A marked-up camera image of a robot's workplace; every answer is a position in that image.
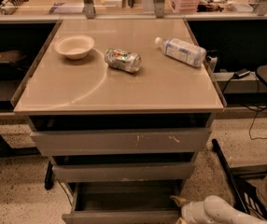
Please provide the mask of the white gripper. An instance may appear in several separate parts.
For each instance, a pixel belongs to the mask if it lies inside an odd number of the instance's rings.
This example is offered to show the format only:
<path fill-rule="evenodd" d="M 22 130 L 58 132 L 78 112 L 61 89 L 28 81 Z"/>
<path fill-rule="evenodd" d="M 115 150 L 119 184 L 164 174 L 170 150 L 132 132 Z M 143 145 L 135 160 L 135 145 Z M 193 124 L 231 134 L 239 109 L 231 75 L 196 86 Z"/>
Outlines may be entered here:
<path fill-rule="evenodd" d="M 208 215 L 204 211 L 203 202 L 188 202 L 187 199 L 171 195 L 170 199 L 173 200 L 178 207 L 181 207 L 181 215 L 176 224 L 207 224 Z"/>

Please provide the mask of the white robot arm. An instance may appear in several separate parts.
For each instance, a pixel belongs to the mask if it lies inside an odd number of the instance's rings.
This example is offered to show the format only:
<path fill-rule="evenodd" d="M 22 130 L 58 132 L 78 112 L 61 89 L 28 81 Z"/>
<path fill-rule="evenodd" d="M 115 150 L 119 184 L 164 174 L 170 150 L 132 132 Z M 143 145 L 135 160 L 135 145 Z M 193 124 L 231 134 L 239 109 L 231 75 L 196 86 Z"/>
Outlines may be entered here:
<path fill-rule="evenodd" d="M 170 198 L 181 209 L 176 224 L 267 224 L 267 220 L 238 211 L 215 195 L 200 202 L 189 202 L 175 195 Z"/>

